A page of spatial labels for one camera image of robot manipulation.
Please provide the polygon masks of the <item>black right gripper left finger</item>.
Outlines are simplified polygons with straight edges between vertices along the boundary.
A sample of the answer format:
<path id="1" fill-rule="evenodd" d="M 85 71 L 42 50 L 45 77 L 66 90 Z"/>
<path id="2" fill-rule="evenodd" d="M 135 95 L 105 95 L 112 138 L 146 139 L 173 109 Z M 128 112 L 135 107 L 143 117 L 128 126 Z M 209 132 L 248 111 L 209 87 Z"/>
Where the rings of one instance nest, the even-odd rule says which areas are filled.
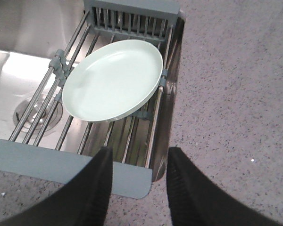
<path id="1" fill-rule="evenodd" d="M 67 184 L 0 226 L 102 226 L 113 180 L 112 148 L 98 153 Z"/>

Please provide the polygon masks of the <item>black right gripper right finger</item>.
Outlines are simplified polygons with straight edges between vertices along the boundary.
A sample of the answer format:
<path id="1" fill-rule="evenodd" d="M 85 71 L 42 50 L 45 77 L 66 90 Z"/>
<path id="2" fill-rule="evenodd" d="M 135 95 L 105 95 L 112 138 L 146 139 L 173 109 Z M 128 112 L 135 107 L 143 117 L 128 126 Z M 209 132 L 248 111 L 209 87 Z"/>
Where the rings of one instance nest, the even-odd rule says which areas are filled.
<path id="1" fill-rule="evenodd" d="M 174 226 L 277 226 L 228 195 L 179 147 L 168 150 L 166 188 Z"/>

